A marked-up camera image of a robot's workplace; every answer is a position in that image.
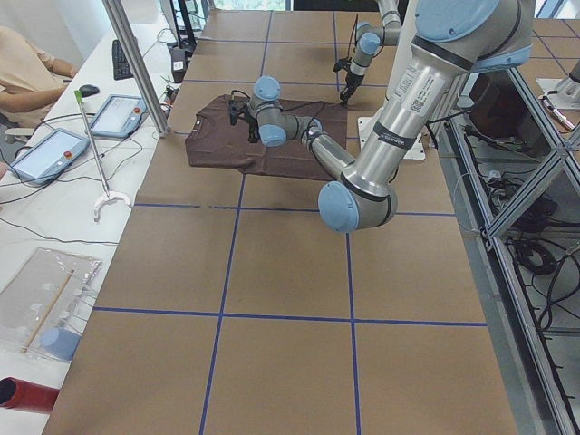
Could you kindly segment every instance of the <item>light blue joint cap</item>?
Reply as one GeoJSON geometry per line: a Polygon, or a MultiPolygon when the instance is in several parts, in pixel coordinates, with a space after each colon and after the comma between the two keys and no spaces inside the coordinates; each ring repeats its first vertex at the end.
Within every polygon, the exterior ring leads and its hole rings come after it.
{"type": "Polygon", "coordinates": [[[381,39],[376,34],[370,32],[364,34],[359,41],[361,50],[369,55],[375,54],[379,45],[381,45],[381,39]]]}
{"type": "Polygon", "coordinates": [[[489,73],[491,71],[506,70],[514,66],[519,66],[529,59],[532,53],[532,46],[520,48],[511,53],[483,59],[473,64],[472,73],[489,73]]]}
{"type": "Polygon", "coordinates": [[[350,233],[359,226],[359,209],[343,183],[325,184],[318,195],[318,208],[324,223],[334,231],[350,233]]]}
{"type": "Polygon", "coordinates": [[[40,338],[40,345],[63,361],[73,359],[81,336],[63,328],[50,328],[40,338]]]}
{"type": "Polygon", "coordinates": [[[360,23],[358,23],[356,25],[356,30],[359,30],[361,27],[365,26],[365,25],[371,25],[371,23],[369,23],[368,21],[361,21],[360,23]]]}
{"type": "Polygon", "coordinates": [[[267,102],[273,102],[280,96],[280,83],[274,77],[263,75],[254,85],[254,94],[267,102]]]}
{"type": "Polygon", "coordinates": [[[473,33],[494,13],[500,0],[421,0],[417,33],[432,43],[449,43],[473,33]]]}
{"type": "Polygon", "coordinates": [[[286,142],[286,132],[279,125],[265,124],[258,129],[262,143],[267,147],[279,147],[286,142]]]}

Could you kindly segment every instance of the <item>table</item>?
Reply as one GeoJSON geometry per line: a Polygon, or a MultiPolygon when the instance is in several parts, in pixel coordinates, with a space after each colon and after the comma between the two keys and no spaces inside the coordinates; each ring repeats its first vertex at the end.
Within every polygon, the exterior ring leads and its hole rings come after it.
{"type": "MultiPolygon", "coordinates": [[[[159,16],[159,21],[155,24],[133,25],[133,31],[139,40],[141,52],[145,53],[150,49],[144,60],[150,72],[153,86],[159,96],[165,90],[166,80],[170,77],[169,52],[165,44],[158,41],[165,41],[171,37],[169,32],[160,34],[160,31],[165,27],[167,27],[167,23],[162,15],[159,16]]],[[[79,113],[73,90],[78,89],[83,84],[94,84],[101,89],[99,94],[84,99],[88,112],[96,112],[108,95],[112,93],[139,95],[134,79],[117,82],[112,79],[111,41],[113,39],[114,33],[112,31],[109,31],[103,37],[63,96],[54,105],[48,118],[79,113]]],[[[62,127],[80,134],[83,134],[84,131],[80,117],[52,121],[50,124],[55,128],[62,127]]],[[[36,143],[49,132],[49,128],[41,127],[31,138],[29,144],[36,143]]],[[[111,188],[127,193],[131,201],[134,200],[135,194],[145,176],[159,135],[152,120],[148,118],[132,135],[132,138],[135,140],[134,142],[126,140],[119,146],[117,146],[118,142],[116,141],[97,140],[99,150],[107,152],[106,157],[102,160],[107,175],[111,175],[122,160],[129,158],[142,147],[142,151],[128,159],[111,180],[111,188]]],[[[87,150],[73,166],[84,163],[91,156],[90,150],[87,150]]],[[[83,164],[78,169],[61,176],[61,179],[72,179],[81,176],[98,178],[94,162],[83,164]]],[[[6,185],[15,181],[17,179],[14,176],[6,176],[2,180],[2,184],[6,185]]],[[[0,197],[2,200],[8,200],[10,198],[19,198],[30,192],[29,188],[23,186],[1,187],[0,197]]],[[[29,227],[48,237],[118,242],[131,209],[122,201],[104,206],[101,209],[101,221],[94,223],[92,217],[93,207],[96,199],[101,194],[102,185],[98,180],[80,179],[72,183],[57,181],[49,188],[30,198],[2,206],[0,217],[18,225],[29,227]]],[[[48,247],[100,259],[102,261],[101,269],[92,282],[92,287],[98,290],[116,250],[116,246],[79,243],[65,245],[42,240],[25,230],[9,227],[4,222],[0,222],[0,234],[2,234],[2,245],[0,246],[0,264],[2,264],[2,267],[0,267],[0,288],[2,289],[5,288],[37,247],[48,247]]],[[[66,363],[35,360],[0,350],[0,376],[2,378],[14,376],[32,382],[60,387],[67,371],[68,364],[66,363]]],[[[0,426],[4,433],[40,433],[47,418],[47,416],[41,414],[0,410],[0,426]]]]}
{"type": "MultiPolygon", "coordinates": [[[[436,151],[401,165],[389,225],[350,236],[320,182],[185,159],[194,114],[261,74],[337,101],[353,19],[209,17],[45,435],[517,433],[436,151]]],[[[353,152],[393,57],[351,99],[353,152]]]]}

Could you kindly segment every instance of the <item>computer keyboard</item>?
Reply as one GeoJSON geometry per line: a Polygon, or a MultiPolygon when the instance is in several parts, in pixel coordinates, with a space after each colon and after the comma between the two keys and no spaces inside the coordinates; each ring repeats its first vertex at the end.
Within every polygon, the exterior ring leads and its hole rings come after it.
{"type": "Polygon", "coordinates": [[[127,57],[118,39],[112,42],[112,76],[115,80],[130,79],[133,76],[127,57]]]}

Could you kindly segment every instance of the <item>red object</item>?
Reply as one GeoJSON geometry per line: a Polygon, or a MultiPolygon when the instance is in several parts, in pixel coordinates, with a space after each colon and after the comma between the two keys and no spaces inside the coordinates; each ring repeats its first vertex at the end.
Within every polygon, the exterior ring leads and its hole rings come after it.
{"type": "Polygon", "coordinates": [[[0,408],[50,414],[60,390],[16,378],[0,381],[0,408]]]}

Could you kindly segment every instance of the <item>person's arm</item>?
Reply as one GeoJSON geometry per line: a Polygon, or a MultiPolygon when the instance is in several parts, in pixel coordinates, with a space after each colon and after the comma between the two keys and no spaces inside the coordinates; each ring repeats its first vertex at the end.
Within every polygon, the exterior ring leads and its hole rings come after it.
{"type": "Polygon", "coordinates": [[[76,66],[71,65],[63,59],[54,59],[53,68],[51,71],[58,75],[70,77],[71,79],[76,75],[77,72],[79,72],[76,66]]]}
{"type": "Polygon", "coordinates": [[[48,91],[32,91],[19,94],[0,92],[0,109],[11,113],[34,111],[56,102],[66,87],[50,89],[48,91]]]}

